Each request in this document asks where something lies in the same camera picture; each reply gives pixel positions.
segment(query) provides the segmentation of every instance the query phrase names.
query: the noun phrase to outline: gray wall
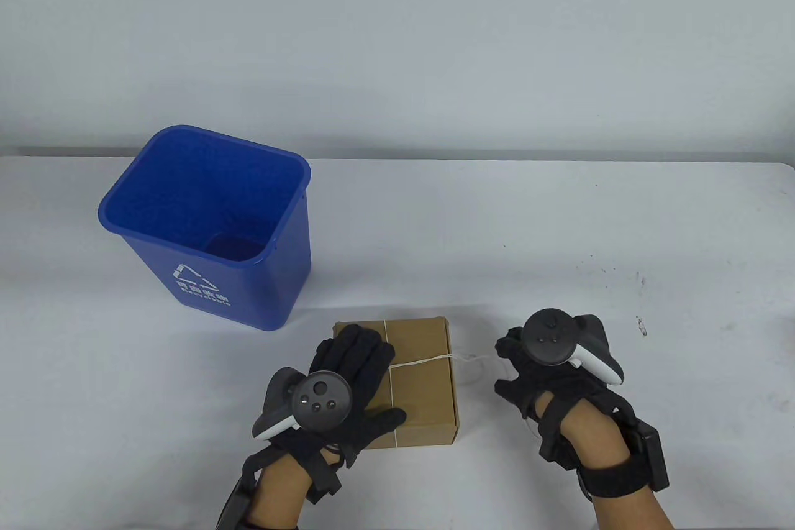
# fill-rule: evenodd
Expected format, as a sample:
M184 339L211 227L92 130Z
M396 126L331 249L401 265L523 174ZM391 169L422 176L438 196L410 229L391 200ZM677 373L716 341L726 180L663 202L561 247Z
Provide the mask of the gray wall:
M0 146L766 158L795 0L0 0Z

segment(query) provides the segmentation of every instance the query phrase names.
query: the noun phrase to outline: table surface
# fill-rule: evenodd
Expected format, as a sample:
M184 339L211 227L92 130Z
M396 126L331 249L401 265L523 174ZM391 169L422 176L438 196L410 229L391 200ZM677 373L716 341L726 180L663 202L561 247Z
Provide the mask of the table surface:
M271 374L334 322L445 315L489 354L547 306L604 321L677 527L795 519L791 168L314 160L312 274L265 333L179 305L102 229L129 161L0 158L0 527L213 527ZM593 527L497 362L455 368L455 445L363 454L302 528Z

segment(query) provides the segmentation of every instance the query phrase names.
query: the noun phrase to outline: bin rim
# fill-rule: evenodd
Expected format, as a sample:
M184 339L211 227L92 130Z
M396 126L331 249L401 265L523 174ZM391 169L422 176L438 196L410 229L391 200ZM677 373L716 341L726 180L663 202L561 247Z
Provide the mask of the bin rim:
M292 198L290 198L289 203L287 204L286 209L284 209L284 214L282 214L281 219L276 224L276 227L273 229L272 234L270 235L270 240L265 245L265 248L256 254L254 257L246 260L231 260L225 259L224 257L216 257L216 255L211 255L209 252L202 252L201 250L191 249L187 246L182 246L182 244L177 244L176 242L171 242L170 240L162 240L161 238L155 237L155 235L150 234L142 234L141 232L136 232L131 229L122 228L121 226L117 226L112 221L108 220L107 218L107 206L110 201L113 200L114 195L116 195L116 191L119 187L122 186L127 177L130 175L136 164L147 154L147 152L151 149L153 144L155 144L162 136L168 135L171 132L176 132L177 130L190 130L190 132L195 132L197 134L212 136L217 139L221 139L224 141L228 141L230 143L241 144L246 147L251 147L253 149L258 150L266 150L269 153L278 153L279 155L283 155L284 157L293 158L293 160L298 161L301 164L301 168L304 170L304 175L301 178L301 182L296 187L296 192ZM309 186L309 180L312 178L312 169L309 167L309 162L305 160L303 157L298 155L298 153L290 152L289 150L278 149L276 147L270 147L270 145L264 145L261 143L255 143L254 141L239 139L236 136L224 135L220 132L214 132L213 130L206 130L200 129L196 126L191 126L190 124L175 124L174 126L169 126L167 129L160 130L157 132L150 140L147 141L147 144L144 145L143 149L140 150L139 154L135 156L135 159L130 162L130 165L124 170L119 179L111 186L111 189L108 190L107 194L105 194L102 201L99 203L99 209L97 209L97 216L99 218L99 223L102 224L103 228L107 229L108 232L112 234L121 235L122 238L134 238L136 240L142 240L144 242L149 242L152 244L158 244L159 246L163 246L165 248L173 249L177 252L182 252L182 254L190 255L191 257L199 257L201 259L210 260L215 263L219 263L231 268L238 268L238 269L245 269L249 268L252 265L259 263L260 261L269 257L270 253L275 251L276 245L276 238L281 235L281 232L284 230L284 226L287 225L287 220L289 220L290 216L293 215L293 211L295 211L296 205L298 201L301 200L301 196L306 192L307 186Z

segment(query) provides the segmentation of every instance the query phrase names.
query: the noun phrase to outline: brown cardboard box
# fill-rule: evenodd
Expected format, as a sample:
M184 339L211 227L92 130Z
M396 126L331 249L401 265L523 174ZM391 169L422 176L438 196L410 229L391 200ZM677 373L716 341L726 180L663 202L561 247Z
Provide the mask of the brown cardboard box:
M334 335L350 323L337 323ZM394 346L394 365L451 353L448 320L444 317L357 323L375 329ZM385 434L370 443L369 449L450 445L455 440L458 405L451 359L390 368L367 410L391 408L393 399L395 407L406 410L408 418L394 434Z

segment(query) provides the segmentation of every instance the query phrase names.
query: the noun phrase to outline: black glove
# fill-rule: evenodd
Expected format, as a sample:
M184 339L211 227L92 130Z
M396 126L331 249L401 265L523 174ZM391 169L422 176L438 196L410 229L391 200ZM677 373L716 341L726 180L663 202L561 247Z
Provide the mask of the black glove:
M519 408L523 418L529 416L539 423L538 431L542 436L540 454L547 461L557 462L565 470L579 467L579 458L574 448L560 435L560 422L581 399L590 401L608 416L612 416L618 408L627 422L633 423L636 420L627 400L610 391L607 383L584 368L574 368L568 363L544 366L531 359L522 348L521 327L510 329L505 337L497 340L494 348L497 349L497 356L510 360L519 373L519 377L514 380L497 380L494 391ZM554 399L539 420L535 403L544 391L551 391Z
M317 346L309 373L328 370L346 380L352 391L348 416L330 431L311 433L304 429L288 429L270 442L288 451L299 462L300 457L328 447L341 455L337 468L342 463L350 468L361 450L406 422L406 412L401 408L389 408L374 416L364 413L394 356L394 348L381 340L378 332L359 325L349 325L334 339L323 340Z

